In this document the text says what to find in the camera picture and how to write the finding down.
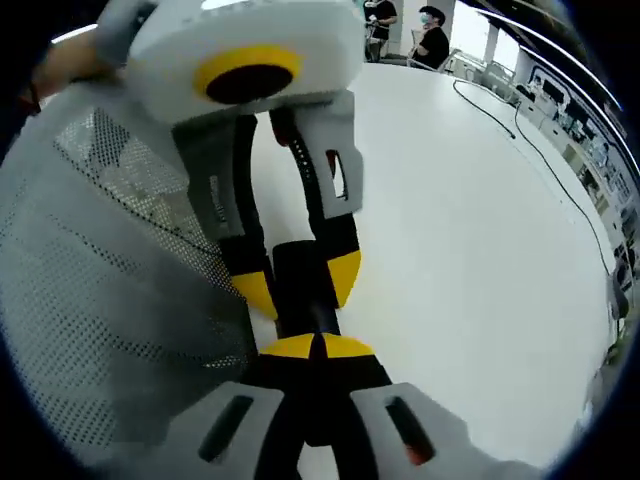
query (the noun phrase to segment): computer monitor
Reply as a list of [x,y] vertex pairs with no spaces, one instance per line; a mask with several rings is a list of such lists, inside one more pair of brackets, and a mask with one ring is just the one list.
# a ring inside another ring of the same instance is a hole
[[545,80],[542,85],[542,90],[547,93],[556,103],[564,102],[564,93],[562,93],[558,87],[556,87],[549,80]]
[[587,127],[586,125],[582,127],[582,131],[587,137],[589,137],[589,140],[593,140],[593,137],[596,136],[595,132],[591,130],[589,127]]

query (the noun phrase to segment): window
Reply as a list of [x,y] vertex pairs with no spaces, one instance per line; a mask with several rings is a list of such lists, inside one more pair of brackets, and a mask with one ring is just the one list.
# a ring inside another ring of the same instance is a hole
[[515,72],[519,50],[518,42],[504,33],[504,30],[500,30],[498,32],[498,43],[496,44],[493,61]]
[[489,20],[460,0],[456,1],[451,25],[451,48],[459,48],[482,60],[488,35]]

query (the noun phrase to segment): ceiling light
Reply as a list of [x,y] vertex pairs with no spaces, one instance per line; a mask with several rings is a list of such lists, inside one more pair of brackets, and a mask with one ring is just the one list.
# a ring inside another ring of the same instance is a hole
[[94,23],[92,25],[87,25],[86,27],[72,30],[69,33],[65,33],[64,35],[60,35],[59,37],[54,38],[53,40],[51,40],[51,43],[58,43],[58,42],[61,42],[62,40],[66,40],[67,38],[75,37],[76,35],[80,35],[81,33],[88,32],[89,30],[93,30],[97,26],[98,25]]

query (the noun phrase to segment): desk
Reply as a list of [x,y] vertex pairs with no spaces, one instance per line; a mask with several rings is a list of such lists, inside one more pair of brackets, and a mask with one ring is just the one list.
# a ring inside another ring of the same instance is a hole
[[[545,465],[568,440],[607,347],[605,274],[589,225],[537,153],[460,98],[454,80],[367,64],[351,87],[365,167],[355,217],[363,261],[340,325],[376,349],[394,381],[465,419],[480,448]],[[515,130],[512,107],[458,87]],[[520,123],[594,222],[613,268],[575,174]],[[299,174],[266,116],[253,151],[267,244],[312,238]],[[252,322],[260,346],[275,338],[271,322],[256,312]],[[303,478],[323,478],[330,454],[311,457]]]
[[616,210],[618,200],[609,190],[609,185],[600,175],[600,171],[595,166],[591,156],[582,148],[582,145],[573,140],[562,129],[560,124],[549,117],[545,117],[542,120],[540,131],[560,152],[576,174],[582,170],[583,166],[589,170],[598,184],[598,196],[593,199],[596,210],[607,229],[611,245],[614,248],[621,245],[625,238],[622,232],[622,219]]

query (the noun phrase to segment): yellow joint cap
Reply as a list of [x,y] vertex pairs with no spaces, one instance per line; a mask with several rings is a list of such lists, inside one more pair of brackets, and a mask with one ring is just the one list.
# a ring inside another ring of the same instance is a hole
[[241,47],[205,60],[195,72],[194,87],[218,103],[246,103],[280,92],[301,69],[302,57],[278,45]]

